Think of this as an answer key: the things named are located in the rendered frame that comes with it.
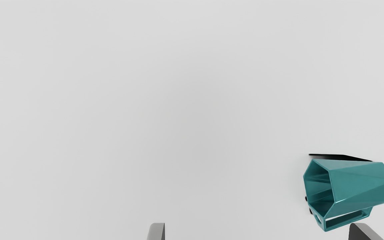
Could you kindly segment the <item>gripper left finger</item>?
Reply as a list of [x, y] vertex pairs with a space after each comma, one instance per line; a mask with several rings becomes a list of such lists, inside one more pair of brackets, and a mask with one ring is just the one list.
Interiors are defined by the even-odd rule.
[[150, 225], [147, 240], [166, 240], [165, 223], [155, 222]]

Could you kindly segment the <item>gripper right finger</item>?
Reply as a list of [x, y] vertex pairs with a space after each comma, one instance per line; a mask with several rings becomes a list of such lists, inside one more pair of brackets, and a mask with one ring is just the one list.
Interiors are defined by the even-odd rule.
[[349, 226], [349, 240], [384, 240], [369, 225], [365, 223], [351, 223]]

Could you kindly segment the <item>teal faceted mug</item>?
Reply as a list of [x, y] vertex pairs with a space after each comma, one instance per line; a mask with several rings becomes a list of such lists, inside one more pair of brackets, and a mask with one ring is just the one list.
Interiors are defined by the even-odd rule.
[[367, 218], [384, 204], [382, 162], [312, 159], [303, 180], [308, 207], [323, 231]]

